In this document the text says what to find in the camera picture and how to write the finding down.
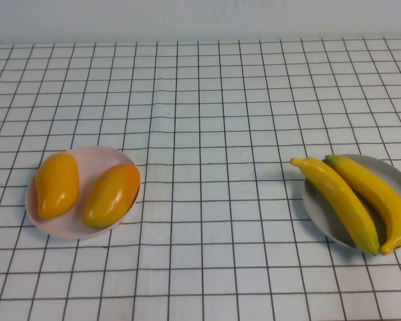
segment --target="orange mango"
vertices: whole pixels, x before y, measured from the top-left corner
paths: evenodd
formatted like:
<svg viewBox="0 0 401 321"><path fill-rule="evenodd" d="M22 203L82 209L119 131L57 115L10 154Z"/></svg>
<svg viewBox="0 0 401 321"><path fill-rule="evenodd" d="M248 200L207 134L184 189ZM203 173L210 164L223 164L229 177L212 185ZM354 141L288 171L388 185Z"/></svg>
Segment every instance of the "orange mango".
<svg viewBox="0 0 401 321"><path fill-rule="evenodd" d="M139 189L140 172L135 165L110 167L96 181L82 221L98 229L115 224L134 204Z"/></svg>

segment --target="yellow banana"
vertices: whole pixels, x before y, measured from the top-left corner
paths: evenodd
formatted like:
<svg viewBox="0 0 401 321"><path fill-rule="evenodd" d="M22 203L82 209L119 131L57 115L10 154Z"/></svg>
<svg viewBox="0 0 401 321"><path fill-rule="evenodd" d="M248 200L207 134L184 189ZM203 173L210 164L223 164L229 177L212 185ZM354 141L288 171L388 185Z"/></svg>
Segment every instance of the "yellow banana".
<svg viewBox="0 0 401 321"><path fill-rule="evenodd" d="M325 157L325 162L379 212L386 226L386 242L380 247L380 253L386 255L396 247L400 247L401 198L393 188L379 176L346 156L328 155Z"/></svg>
<svg viewBox="0 0 401 321"><path fill-rule="evenodd" d="M376 227L348 184L331 167L316 158L292 158L289 162L299 167L330 202L356 247L376 255L379 250Z"/></svg>

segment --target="mango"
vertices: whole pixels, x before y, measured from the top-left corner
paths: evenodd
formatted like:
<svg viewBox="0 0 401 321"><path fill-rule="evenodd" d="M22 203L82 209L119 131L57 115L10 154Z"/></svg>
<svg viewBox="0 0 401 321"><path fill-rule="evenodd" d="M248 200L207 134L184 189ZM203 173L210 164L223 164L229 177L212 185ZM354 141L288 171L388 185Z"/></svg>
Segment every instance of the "mango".
<svg viewBox="0 0 401 321"><path fill-rule="evenodd" d="M82 221L97 229L115 224L134 204L139 188L140 172L135 165L110 167L95 182Z"/></svg>
<svg viewBox="0 0 401 321"><path fill-rule="evenodd" d="M69 211L79 197L78 164L73 155L49 156L35 174L39 216L52 219Z"/></svg>

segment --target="plastic fruit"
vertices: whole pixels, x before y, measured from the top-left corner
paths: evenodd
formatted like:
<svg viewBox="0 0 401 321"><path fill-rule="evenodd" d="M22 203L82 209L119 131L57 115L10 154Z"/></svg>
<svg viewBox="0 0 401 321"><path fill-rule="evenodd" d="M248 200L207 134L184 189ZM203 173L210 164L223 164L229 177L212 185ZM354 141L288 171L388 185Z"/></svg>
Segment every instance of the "plastic fruit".
<svg viewBox="0 0 401 321"><path fill-rule="evenodd" d="M386 242L380 247L380 253L386 255L400 247L401 197L397 192L379 176L346 156L327 155L325 162L382 217L386 226Z"/></svg>
<svg viewBox="0 0 401 321"><path fill-rule="evenodd" d="M135 165L118 164L98 178L83 212L83 222L98 229L118 222L129 211L140 188Z"/></svg>
<svg viewBox="0 0 401 321"><path fill-rule="evenodd" d="M79 197L76 159L67 152L49 156L35 174L39 216L52 219L69 211Z"/></svg>
<svg viewBox="0 0 401 321"><path fill-rule="evenodd" d="M316 158L292 158L290 163L299 167L330 202L356 247L376 255L379 250L376 227L348 184L331 167Z"/></svg>

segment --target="plate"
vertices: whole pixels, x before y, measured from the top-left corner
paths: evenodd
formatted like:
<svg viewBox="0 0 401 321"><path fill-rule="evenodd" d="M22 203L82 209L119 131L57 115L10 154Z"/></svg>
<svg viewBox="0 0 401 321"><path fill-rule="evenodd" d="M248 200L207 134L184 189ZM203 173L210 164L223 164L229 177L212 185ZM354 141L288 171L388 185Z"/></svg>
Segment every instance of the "plate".
<svg viewBox="0 0 401 321"><path fill-rule="evenodd" d="M42 231L63 239L84 239L97 236L117 224L104 229L94 229L82 222L82 213L88 204L89 197L98 177L108 168L117 164L132 164L132 160L123 152L103 146L87 146L78 149L67 150L76 158L79 168L80 194L76 204L67 213L53 219L42 219L37 210L37 191L35 179L31 180L25 195L25 208L27 214Z"/></svg>
<svg viewBox="0 0 401 321"><path fill-rule="evenodd" d="M401 197L401 172L398 169L388 163L369 156L357 154L346 154L344 156L351 158L358 164L366 167L368 170L381 177ZM376 210L362 197L359 195L358 197L373 219L378 232L379 243L382 245L386 240L384 224ZM349 233L340 221L336 211L334 211L333 207L328 203L327 199L320 193L320 191L307 179L305 179L304 184L303 203L307 213L312 218L312 221L326 236L338 244L356 249L355 243L352 241Z"/></svg>

